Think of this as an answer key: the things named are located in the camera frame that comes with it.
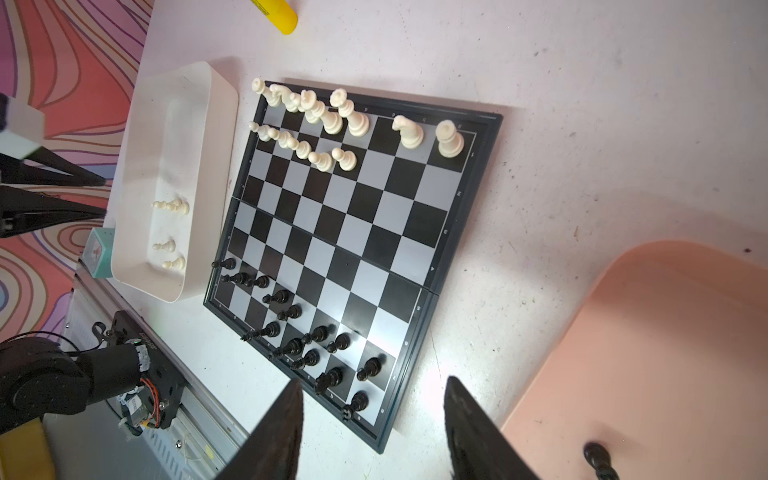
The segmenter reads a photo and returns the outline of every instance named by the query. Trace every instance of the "wavy striped backdrop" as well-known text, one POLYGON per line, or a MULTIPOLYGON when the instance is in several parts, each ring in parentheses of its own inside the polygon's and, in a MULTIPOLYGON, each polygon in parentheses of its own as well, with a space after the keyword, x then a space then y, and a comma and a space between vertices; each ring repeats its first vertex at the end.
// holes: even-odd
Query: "wavy striped backdrop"
MULTIPOLYGON (((0 0, 0 91, 45 113, 45 146, 113 178, 154 0, 0 0)), ((26 187, 107 206, 104 187, 26 187)), ((101 222, 0 240, 0 340, 63 328, 74 264, 101 222)))

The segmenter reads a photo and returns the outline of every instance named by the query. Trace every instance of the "yellow cylinder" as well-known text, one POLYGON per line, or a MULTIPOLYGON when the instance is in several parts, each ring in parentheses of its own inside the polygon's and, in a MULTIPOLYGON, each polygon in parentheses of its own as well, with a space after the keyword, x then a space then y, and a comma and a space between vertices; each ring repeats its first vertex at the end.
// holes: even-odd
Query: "yellow cylinder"
POLYGON ((256 7, 285 35, 296 28, 299 21, 286 0, 251 0, 256 7))

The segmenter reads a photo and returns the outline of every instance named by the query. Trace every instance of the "white container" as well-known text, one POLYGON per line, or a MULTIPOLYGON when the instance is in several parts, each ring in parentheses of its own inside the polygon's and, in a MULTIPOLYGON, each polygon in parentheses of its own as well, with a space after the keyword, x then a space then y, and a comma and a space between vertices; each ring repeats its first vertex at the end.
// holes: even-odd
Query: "white container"
POLYGON ((112 253, 116 280, 164 300, 204 293, 219 243, 237 92, 204 61, 139 81, 131 102, 112 253), (190 213, 152 207, 188 202, 190 213), (154 243, 173 239, 176 251, 154 243), (184 270, 165 260, 183 257, 184 270))

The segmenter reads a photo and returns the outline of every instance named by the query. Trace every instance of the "table surface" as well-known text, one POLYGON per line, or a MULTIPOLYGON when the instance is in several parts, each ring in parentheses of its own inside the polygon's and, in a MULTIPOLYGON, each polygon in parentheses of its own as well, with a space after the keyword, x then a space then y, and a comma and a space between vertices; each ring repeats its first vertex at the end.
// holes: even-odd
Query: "table surface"
MULTIPOLYGON (((283 36, 249 0, 155 2, 139 77, 205 60, 240 93, 230 191, 255 77, 505 116, 386 451, 307 399, 300 478, 449 478, 448 376, 501 423, 634 246, 688 239, 768 264, 765 2, 291 3, 283 36)), ((166 304, 114 283, 252 429, 285 375, 202 296, 166 304)))

